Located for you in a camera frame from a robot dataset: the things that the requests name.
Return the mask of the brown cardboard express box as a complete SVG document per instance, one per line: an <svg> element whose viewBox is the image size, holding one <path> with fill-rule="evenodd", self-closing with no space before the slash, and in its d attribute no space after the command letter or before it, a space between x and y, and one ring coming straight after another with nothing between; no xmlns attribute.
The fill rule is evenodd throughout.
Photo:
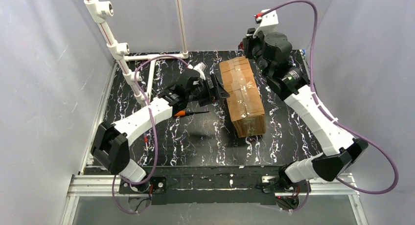
<svg viewBox="0 0 415 225"><path fill-rule="evenodd" d="M239 138L266 133L265 111L250 61L245 57L219 63L227 106Z"/></svg>

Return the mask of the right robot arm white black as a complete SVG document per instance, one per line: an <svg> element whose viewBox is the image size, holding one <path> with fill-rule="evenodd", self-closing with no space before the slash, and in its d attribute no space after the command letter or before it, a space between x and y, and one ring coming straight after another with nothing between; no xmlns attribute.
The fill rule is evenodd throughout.
<svg viewBox="0 0 415 225"><path fill-rule="evenodd" d="M300 116L322 148L316 156L284 166L278 173L280 180L287 185L317 178L333 181L368 148L365 140L338 127L319 102L307 73L292 61L286 35L249 28L239 48L254 60L269 88Z"/></svg>

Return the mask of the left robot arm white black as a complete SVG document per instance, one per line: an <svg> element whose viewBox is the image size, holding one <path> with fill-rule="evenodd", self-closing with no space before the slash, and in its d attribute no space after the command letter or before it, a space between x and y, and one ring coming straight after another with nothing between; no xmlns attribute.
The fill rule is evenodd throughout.
<svg viewBox="0 0 415 225"><path fill-rule="evenodd" d="M92 142L91 155L107 171L121 176L127 183L144 184L151 179L157 166L156 125L183 111L190 102L196 101L202 107L229 97L215 74L207 80L202 72L187 68L176 82L140 110L113 123L100 123ZM153 168L149 173L130 158L129 150L131 144L148 130L153 131L155 147Z"/></svg>

